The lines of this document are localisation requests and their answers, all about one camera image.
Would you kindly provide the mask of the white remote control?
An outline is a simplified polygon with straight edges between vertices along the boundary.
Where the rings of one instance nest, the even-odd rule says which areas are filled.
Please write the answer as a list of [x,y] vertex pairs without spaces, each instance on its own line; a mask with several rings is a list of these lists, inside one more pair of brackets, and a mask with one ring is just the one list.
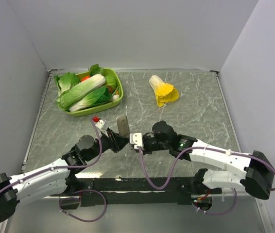
[[122,115],[116,118],[119,136],[128,138],[130,135],[129,123],[127,115]]

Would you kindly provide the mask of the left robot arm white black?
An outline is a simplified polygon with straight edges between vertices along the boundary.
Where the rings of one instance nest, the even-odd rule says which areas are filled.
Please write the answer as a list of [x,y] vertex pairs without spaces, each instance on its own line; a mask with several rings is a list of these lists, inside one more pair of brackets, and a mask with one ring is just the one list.
[[90,160],[97,163],[105,151],[117,153],[128,142],[127,136],[112,130],[96,139],[84,135],[69,152],[46,166],[10,177],[1,173],[0,223],[10,218],[18,205],[55,194],[73,195],[78,189],[75,175],[91,166]]

